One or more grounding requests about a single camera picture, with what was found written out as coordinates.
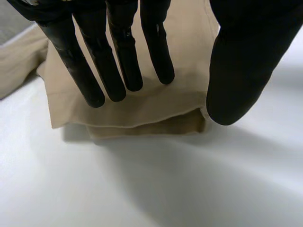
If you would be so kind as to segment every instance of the black robotic finger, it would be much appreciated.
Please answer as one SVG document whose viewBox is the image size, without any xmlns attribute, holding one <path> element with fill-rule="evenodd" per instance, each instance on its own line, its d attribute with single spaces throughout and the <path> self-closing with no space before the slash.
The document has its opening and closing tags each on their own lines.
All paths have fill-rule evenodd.
<svg viewBox="0 0 303 227">
<path fill-rule="evenodd" d="M 122 101 L 126 97 L 126 90 L 105 34 L 105 3 L 104 8 L 97 11 L 74 13 L 73 15 L 109 98 L 114 102 Z"/>
<path fill-rule="evenodd" d="M 230 125 L 255 104 L 303 24 L 299 0 L 211 0 L 221 25 L 214 43 L 206 107 Z"/>
<path fill-rule="evenodd" d="M 163 26 L 169 6 L 170 0 L 141 0 L 140 5 L 141 24 L 151 61 L 163 84 L 170 84 L 175 78 Z"/>
<path fill-rule="evenodd" d="M 54 44 L 87 103 L 94 108 L 101 107 L 105 96 L 79 47 L 71 16 L 55 23 L 40 24 L 40 27 Z"/>
<path fill-rule="evenodd" d="M 135 39 L 131 26 L 138 9 L 138 0 L 108 0 L 107 16 L 110 33 L 118 56 L 125 85 L 139 91 L 143 80 L 138 64 Z"/>
</svg>

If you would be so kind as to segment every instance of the beige fabric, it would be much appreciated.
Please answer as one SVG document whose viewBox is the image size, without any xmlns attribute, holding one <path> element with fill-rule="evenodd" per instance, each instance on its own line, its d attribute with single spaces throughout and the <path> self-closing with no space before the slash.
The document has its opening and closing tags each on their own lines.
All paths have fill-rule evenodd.
<svg viewBox="0 0 303 227">
<path fill-rule="evenodd" d="M 205 120 L 201 116 L 199 109 L 195 109 L 187 114 L 130 129 L 90 126 L 87 129 L 90 137 L 95 139 L 122 136 L 189 135 L 203 132 L 205 130 Z"/>
<path fill-rule="evenodd" d="M 35 26 L 26 35 L 0 49 L 0 99 L 18 88 L 46 58 L 48 41 Z"/>
<path fill-rule="evenodd" d="M 205 120 L 200 109 L 205 106 L 210 56 L 218 24 L 207 0 L 191 0 L 191 4 L 174 0 L 165 28 L 175 67 L 174 82 L 165 86 L 158 81 L 137 12 L 132 29 L 143 75 L 143 89 L 139 92 L 128 92 L 126 99 L 119 103 L 107 99 L 105 105 L 98 109 L 86 104 L 55 48 L 50 44 L 46 61 L 38 68 L 38 74 L 45 81 L 52 127 L 58 128 L 67 123 L 84 124 L 94 138 L 201 133 L 205 128 Z M 104 90 L 77 26 L 76 35 Z M 33 55 L 28 58 L 31 61 L 27 64 L 32 67 L 23 66 L 23 78 L 29 68 L 38 66 L 33 56 L 43 48 L 36 39 L 39 37 L 44 46 L 46 45 L 41 31 L 35 30 L 30 36 L 26 39 L 33 41 Z M 107 36 L 113 46 L 108 31 Z M 18 67 L 18 75 L 22 74 L 22 65 Z M 6 71 L 6 75 L 15 77 L 16 72 L 11 68 Z"/>
</svg>

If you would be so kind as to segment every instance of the white surface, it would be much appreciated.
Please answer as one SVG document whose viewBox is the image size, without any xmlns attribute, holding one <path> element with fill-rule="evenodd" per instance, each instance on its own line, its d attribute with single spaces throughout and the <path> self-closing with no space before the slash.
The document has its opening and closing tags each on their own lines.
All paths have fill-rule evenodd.
<svg viewBox="0 0 303 227">
<path fill-rule="evenodd" d="M 52 130 L 41 79 L 0 103 L 0 227 L 302 227 L 303 30 L 252 110 L 204 135 Z"/>
</svg>

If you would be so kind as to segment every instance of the folded khaki pants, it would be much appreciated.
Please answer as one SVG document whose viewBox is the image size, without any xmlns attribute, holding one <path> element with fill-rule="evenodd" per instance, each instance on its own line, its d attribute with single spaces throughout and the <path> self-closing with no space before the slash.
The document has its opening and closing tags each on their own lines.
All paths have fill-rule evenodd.
<svg viewBox="0 0 303 227">
<path fill-rule="evenodd" d="M 86 104 L 55 48 L 49 44 L 46 61 L 38 68 L 38 74 L 45 81 L 52 127 L 58 128 L 68 123 L 84 124 L 94 138 L 202 132 L 205 119 L 200 109 L 205 107 L 210 56 L 218 24 L 207 0 L 191 0 L 190 4 L 188 1 L 174 0 L 165 20 L 165 28 L 175 67 L 176 77 L 173 83 L 166 86 L 158 81 L 137 12 L 132 31 L 136 39 L 143 88 L 139 92 L 128 92 L 126 99 L 119 103 L 107 98 L 105 105 L 98 109 Z M 39 28 L 30 33 L 27 39 L 33 42 L 33 46 L 37 46 L 36 50 L 32 48 L 27 51 L 37 55 L 42 48 L 38 43 L 45 42 L 45 37 Z M 105 91 L 78 27 L 76 35 L 89 65 Z M 113 47 L 109 29 L 107 37 Z M 10 76 L 14 76 L 14 73 L 16 72 L 6 72 Z"/>
</svg>

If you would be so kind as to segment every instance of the robotic hand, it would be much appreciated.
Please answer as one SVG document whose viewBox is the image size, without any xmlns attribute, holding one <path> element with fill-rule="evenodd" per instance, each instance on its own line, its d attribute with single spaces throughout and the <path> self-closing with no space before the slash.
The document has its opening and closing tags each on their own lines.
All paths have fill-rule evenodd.
<svg viewBox="0 0 303 227">
<path fill-rule="evenodd" d="M 66 2 L 26 0 L 33 5 L 29 7 L 21 0 L 8 1 L 26 18 L 40 24 L 87 102 L 93 107 L 103 105 L 104 95 L 76 41 L 71 13 L 63 6 Z M 72 0 L 68 3 L 74 3 L 68 9 L 81 28 L 107 93 L 114 101 L 122 100 L 124 86 L 105 37 L 104 0 Z M 255 104 L 301 28 L 303 1 L 210 0 L 210 3 L 221 29 L 211 56 L 206 107 L 215 122 L 230 125 Z M 170 0 L 141 0 L 142 28 L 152 63 L 164 84 L 174 79 L 163 27 L 169 4 Z M 131 33 L 137 2 L 107 0 L 107 10 L 125 84 L 129 90 L 139 90 L 142 78 Z"/>
<path fill-rule="evenodd" d="M 105 96 L 99 87 L 75 36 L 72 15 L 98 70 L 109 98 L 118 102 L 126 90 L 112 49 L 108 44 L 106 21 L 118 56 L 126 88 L 139 91 L 143 80 L 138 65 L 131 26 L 138 0 L 8 0 L 25 18 L 36 21 L 54 44 L 67 70 L 87 103 L 101 107 Z M 161 83 L 169 84 L 175 74 L 169 56 L 163 22 L 170 0 L 141 0 L 141 24 L 151 61 Z"/>
<path fill-rule="evenodd" d="M 210 64 L 206 107 L 221 125 L 255 104 L 303 24 L 302 0 L 210 0 L 221 28 Z"/>
</svg>

